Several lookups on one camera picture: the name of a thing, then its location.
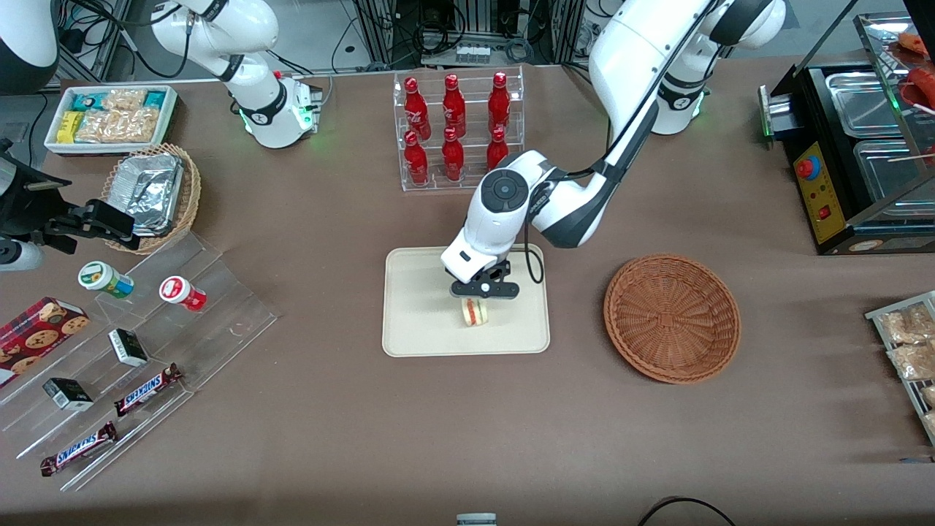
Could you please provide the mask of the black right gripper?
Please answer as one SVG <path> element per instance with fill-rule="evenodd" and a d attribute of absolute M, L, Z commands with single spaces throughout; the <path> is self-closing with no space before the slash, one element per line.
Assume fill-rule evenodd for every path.
<path fill-rule="evenodd" d="M 85 203 L 85 212 L 68 213 L 70 204 L 59 189 L 72 182 L 47 175 L 20 162 L 1 167 L 1 236 L 10 240 L 44 240 L 44 246 L 74 254 L 77 238 L 100 237 L 130 251 L 138 250 L 136 220 L 100 200 Z"/>

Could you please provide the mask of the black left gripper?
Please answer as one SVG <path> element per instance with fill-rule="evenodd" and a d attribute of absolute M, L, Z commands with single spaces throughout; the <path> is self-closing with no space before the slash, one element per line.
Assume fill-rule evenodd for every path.
<path fill-rule="evenodd" d="M 481 282 L 484 279 L 502 282 L 511 272 L 505 263 L 511 249 L 512 243 L 495 244 L 491 252 L 486 248 L 476 248 L 466 237 L 455 237 L 442 252 L 440 260 L 444 269 L 459 283 Z"/>

